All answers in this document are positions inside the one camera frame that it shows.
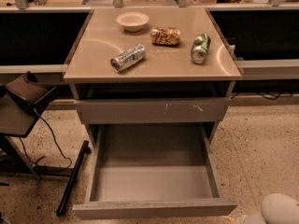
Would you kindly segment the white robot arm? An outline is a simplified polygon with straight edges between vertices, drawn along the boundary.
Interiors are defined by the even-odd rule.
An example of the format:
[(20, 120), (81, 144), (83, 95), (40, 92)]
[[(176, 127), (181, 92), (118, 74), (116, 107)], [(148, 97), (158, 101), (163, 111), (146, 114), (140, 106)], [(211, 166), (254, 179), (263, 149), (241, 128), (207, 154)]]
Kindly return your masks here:
[(281, 193), (269, 194), (263, 198), (261, 209), (246, 216), (241, 224), (299, 224), (299, 202)]

